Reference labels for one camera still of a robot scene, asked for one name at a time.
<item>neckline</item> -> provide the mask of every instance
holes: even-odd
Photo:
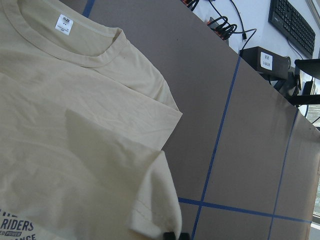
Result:
[[[59,11],[61,14],[69,16],[73,21],[77,21],[83,27],[86,27],[91,31],[116,38],[114,42],[98,56],[77,54],[58,46],[33,29],[22,16],[18,0],[2,0],[2,6],[6,17],[15,30],[28,42],[53,57],[82,67],[101,67],[111,62],[128,44],[128,40],[126,39],[123,30],[120,28],[100,25],[85,16],[82,16],[58,0],[42,0],[42,2],[44,4],[49,4],[50,7]]]

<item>white label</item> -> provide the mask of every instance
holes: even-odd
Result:
[[[272,56],[264,52],[261,52],[260,65],[264,69],[272,70]]]
[[[55,29],[69,36],[73,24],[73,20],[65,15],[60,14],[58,21],[56,22]]]

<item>black cable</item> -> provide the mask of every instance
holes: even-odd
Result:
[[[220,17],[222,17],[222,15],[220,14],[220,12],[215,8],[215,6],[212,4],[211,0],[209,0],[209,3],[211,4],[211,6],[213,7],[213,9],[219,14]]]
[[[194,4],[195,3],[195,1],[197,1],[197,0],[192,0],[191,2],[189,2],[187,5],[186,5],[186,7],[187,8],[190,8],[191,6],[192,6],[192,4]]]
[[[285,39],[286,39],[286,42],[289,44],[289,46],[290,46],[290,47],[300,56],[300,58],[303,60],[304,58],[300,55],[300,53],[299,53],[297,50],[295,50],[293,46],[291,46],[288,38],[286,37]]]
[[[242,22],[242,19],[241,19],[241,16],[240,16],[240,12],[239,12],[237,6],[235,5],[234,1],[230,0],[230,2],[231,2],[232,5],[234,6],[234,8],[235,8],[235,10],[236,10],[236,13],[237,13],[238,16],[239,16],[240,24],[241,24],[241,27],[242,27],[242,31],[244,32],[244,31],[245,31],[245,28],[244,28],[244,23]]]
[[[223,19],[224,22],[222,24],[219,24],[215,28],[211,28],[210,26],[214,23],[217,23],[219,20]],[[225,26],[228,23],[228,18],[226,16],[220,16],[217,19],[209,22],[207,25],[215,31],[215,33],[223,40],[227,40],[237,29],[236,24],[229,24],[228,26]]]
[[[194,5],[193,5],[193,7],[191,8],[191,11],[192,11],[192,12],[195,10],[195,8],[196,8],[196,6],[198,5],[198,3],[199,3],[199,0],[196,0],[195,3],[194,3]]]
[[[241,48],[241,51],[242,51],[243,49],[245,49],[245,46],[247,45],[247,43],[249,42],[249,40],[253,37],[253,35],[255,35],[257,29],[254,28],[254,29],[252,29],[252,31],[254,31],[254,32],[251,34],[251,36],[250,36],[250,37],[248,38],[248,40],[245,42],[245,44],[244,44],[243,47]]]
[[[305,111],[305,114],[304,114],[304,117],[305,117],[305,118],[307,117],[308,112],[309,112],[309,105],[306,106],[306,111]]]
[[[269,82],[269,84],[272,86],[271,80],[270,80],[270,75],[268,75],[268,82]]]
[[[254,31],[254,30],[256,31],[257,29],[253,28],[253,29],[246,30],[246,31],[235,31],[234,34],[244,34],[244,33],[248,33],[248,32]]]
[[[318,121],[320,119],[320,117],[318,117],[316,120],[314,120],[313,122],[312,122],[312,124],[314,124],[316,121]]]

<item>gray surface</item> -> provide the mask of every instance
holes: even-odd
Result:
[[[295,112],[241,61],[205,201],[272,213]]]
[[[308,223],[274,219],[270,240],[308,240],[309,232]]]
[[[267,240],[268,238],[271,222],[269,217],[206,207],[202,211],[195,239]]]
[[[199,200],[238,56],[180,1],[146,3],[96,0],[89,18],[122,28],[168,82],[183,116],[164,151],[179,197]]]
[[[73,10],[75,10],[80,14],[83,13],[85,6],[87,4],[87,0],[60,0],[60,2],[63,2],[69,8],[72,8]]]
[[[180,208],[182,212],[182,232],[189,233],[191,235],[194,228],[195,219],[197,216],[198,206],[180,203]]]
[[[319,132],[301,114],[297,116],[283,171],[276,214],[312,220],[318,188]]]

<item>black object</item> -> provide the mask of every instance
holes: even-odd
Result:
[[[320,104],[320,94],[293,96],[288,101],[292,105],[318,105]]]
[[[306,57],[312,58],[316,34],[288,0],[271,0],[268,20]]]
[[[294,64],[311,77],[320,79],[320,59],[295,60]]]
[[[207,26],[213,30],[222,40],[227,40],[230,38],[232,33],[234,33],[237,29],[237,25],[229,24],[228,18],[226,16],[218,17],[217,19],[213,19],[210,17]]]
[[[199,0],[181,0],[191,11],[195,10]]]
[[[310,76],[320,78],[320,59],[295,60],[295,69],[302,70]],[[288,101],[292,105],[318,105],[320,104],[320,95],[300,95],[293,96]]]
[[[306,81],[303,87],[302,95],[311,95],[314,81]]]
[[[174,232],[165,232],[163,234],[163,240],[176,240]],[[182,232],[178,240],[190,240],[189,233]]]
[[[301,90],[301,81],[300,81],[300,75],[297,74],[296,71],[292,71],[294,69],[291,69],[288,74],[288,79],[285,81],[278,81],[274,88],[282,95],[284,96],[288,101],[293,96],[296,96],[299,93],[299,90]]]
[[[261,66],[261,52],[272,56],[272,70]],[[277,55],[260,46],[241,50],[240,56],[259,73],[264,73],[285,80],[288,79],[289,60],[287,57]]]

